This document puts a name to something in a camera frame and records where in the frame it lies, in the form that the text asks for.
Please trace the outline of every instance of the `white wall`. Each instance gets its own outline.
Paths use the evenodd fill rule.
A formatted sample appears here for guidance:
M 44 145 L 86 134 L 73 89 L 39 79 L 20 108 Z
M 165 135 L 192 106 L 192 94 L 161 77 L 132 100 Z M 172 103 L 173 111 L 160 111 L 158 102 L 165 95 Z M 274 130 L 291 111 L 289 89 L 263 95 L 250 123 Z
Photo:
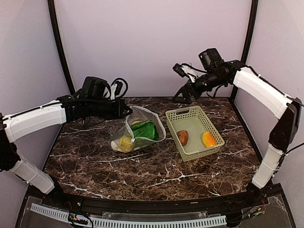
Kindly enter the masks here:
M 47 0 L 2 0 L 0 9 L 0 112 L 13 114 L 68 94 Z M 58 129 L 20 139 L 19 152 L 42 168 Z M 16 176 L 0 173 L 1 227 L 15 227 L 26 189 Z
M 275 86 L 304 102 L 303 11 L 304 1 L 259 1 L 248 64 Z M 239 91 L 236 104 L 261 152 L 265 153 L 269 133 L 277 120 L 244 91 Z M 301 118 L 290 148 L 304 141 L 304 115 Z M 283 186 L 297 227 L 304 227 L 303 173 L 304 147 L 286 157 L 274 178 L 275 183 L 280 182 Z
M 250 0 L 56 0 L 76 87 L 85 76 L 123 77 L 127 96 L 174 96 L 186 83 L 175 63 L 203 68 L 198 54 L 216 47 L 240 59 Z M 231 87 L 219 96 L 229 96 Z

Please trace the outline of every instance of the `green vegetable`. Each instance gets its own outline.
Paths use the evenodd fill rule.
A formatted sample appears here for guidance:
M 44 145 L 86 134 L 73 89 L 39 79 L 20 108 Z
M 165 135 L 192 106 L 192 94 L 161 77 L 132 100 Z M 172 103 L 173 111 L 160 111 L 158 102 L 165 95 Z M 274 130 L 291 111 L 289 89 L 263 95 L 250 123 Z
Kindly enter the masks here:
M 133 131 L 134 138 L 145 137 L 155 141 L 158 141 L 160 138 L 156 130 L 155 123 L 151 121 L 141 121 L 139 123 L 132 125 L 131 129 Z

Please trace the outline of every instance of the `white cable tray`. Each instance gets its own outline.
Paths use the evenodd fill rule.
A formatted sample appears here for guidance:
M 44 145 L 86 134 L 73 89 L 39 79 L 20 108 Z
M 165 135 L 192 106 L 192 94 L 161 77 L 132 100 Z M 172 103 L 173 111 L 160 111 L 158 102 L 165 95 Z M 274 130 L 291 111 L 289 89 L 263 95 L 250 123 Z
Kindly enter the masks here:
M 68 211 L 52 209 L 44 205 L 39 205 L 35 203 L 32 203 L 30 210 L 40 215 L 44 215 L 65 223 L 69 223 L 69 221 L 67 220 L 69 214 Z M 91 227 L 90 221 L 84 216 L 78 215 L 77 218 L 88 221 L 88 224 L 86 226 L 79 224 L 80 226 Z M 95 217 L 90 217 L 90 219 L 93 221 L 93 225 L 95 228 L 207 228 L 227 224 L 226 216 L 172 222 L 118 221 Z

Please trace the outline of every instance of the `brown potato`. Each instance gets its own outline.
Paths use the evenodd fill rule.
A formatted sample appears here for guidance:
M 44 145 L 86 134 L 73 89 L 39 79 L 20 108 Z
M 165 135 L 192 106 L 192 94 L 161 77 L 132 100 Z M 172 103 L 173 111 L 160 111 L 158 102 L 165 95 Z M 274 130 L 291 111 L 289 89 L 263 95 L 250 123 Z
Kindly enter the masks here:
M 181 131 L 177 132 L 177 136 L 179 137 L 182 146 L 187 145 L 189 135 L 186 130 L 181 130 Z

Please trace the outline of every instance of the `plastic bag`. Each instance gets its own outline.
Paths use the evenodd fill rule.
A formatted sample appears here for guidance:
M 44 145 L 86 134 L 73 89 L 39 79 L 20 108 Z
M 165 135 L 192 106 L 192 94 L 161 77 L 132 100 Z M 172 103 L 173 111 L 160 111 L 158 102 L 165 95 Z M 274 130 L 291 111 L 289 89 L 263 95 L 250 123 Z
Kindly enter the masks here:
M 133 113 L 126 117 L 125 126 L 110 139 L 110 145 L 114 151 L 121 151 L 124 153 L 136 151 L 155 142 L 161 142 L 166 138 L 165 128 L 156 113 L 139 106 L 131 106 L 130 108 L 133 110 Z M 154 140 L 147 137 L 134 137 L 134 133 L 131 129 L 132 125 L 145 121 L 154 123 L 153 126 L 155 126 L 156 130 L 155 134 L 157 134 Z

